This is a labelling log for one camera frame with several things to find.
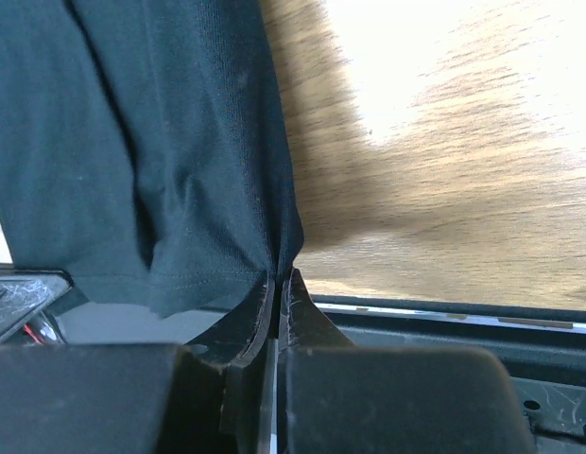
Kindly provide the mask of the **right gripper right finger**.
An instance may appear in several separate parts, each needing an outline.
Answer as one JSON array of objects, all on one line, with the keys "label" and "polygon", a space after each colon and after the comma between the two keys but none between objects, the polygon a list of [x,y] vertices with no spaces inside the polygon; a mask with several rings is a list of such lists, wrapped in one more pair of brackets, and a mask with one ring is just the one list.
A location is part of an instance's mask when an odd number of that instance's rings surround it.
[{"label": "right gripper right finger", "polygon": [[280,303],[282,453],[530,453],[502,362],[463,346],[370,348],[347,338],[293,270]]}]

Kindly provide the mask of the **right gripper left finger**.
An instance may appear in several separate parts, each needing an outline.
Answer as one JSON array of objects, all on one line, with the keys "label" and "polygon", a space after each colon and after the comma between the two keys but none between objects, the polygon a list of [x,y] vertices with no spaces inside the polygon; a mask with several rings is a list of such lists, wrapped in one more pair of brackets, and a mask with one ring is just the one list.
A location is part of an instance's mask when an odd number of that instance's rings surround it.
[{"label": "right gripper left finger", "polygon": [[184,345],[0,344],[0,453],[272,453],[274,285]]}]

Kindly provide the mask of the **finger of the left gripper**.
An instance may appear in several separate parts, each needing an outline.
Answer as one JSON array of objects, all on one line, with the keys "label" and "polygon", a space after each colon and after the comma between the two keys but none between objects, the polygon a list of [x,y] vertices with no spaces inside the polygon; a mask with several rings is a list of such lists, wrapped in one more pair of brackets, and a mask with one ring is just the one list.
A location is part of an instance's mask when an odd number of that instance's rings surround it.
[{"label": "finger of the left gripper", "polygon": [[71,288],[71,279],[61,271],[18,270],[0,263],[0,344],[18,335],[39,345],[64,344],[47,309]]}]

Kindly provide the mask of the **black t-shirt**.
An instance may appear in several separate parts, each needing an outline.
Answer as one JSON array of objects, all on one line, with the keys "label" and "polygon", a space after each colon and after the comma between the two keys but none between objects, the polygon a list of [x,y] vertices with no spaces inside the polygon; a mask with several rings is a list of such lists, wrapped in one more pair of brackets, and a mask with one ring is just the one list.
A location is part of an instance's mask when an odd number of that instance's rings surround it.
[{"label": "black t-shirt", "polygon": [[281,284],[303,243],[255,1],[0,1],[15,266],[167,317]]}]

